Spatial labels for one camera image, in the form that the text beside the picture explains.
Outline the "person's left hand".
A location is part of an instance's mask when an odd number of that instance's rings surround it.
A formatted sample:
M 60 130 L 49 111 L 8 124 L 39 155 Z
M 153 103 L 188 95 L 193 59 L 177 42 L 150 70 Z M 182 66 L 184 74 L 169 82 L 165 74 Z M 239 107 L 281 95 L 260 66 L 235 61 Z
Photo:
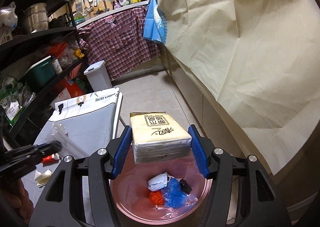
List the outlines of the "person's left hand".
M 34 211 L 33 202 L 29 199 L 29 193 L 24 188 L 21 179 L 11 183 L 2 191 L 4 198 L 9 202 L 12 208 L 18 210 L 25 224 L 29 224 L 31 215 Z

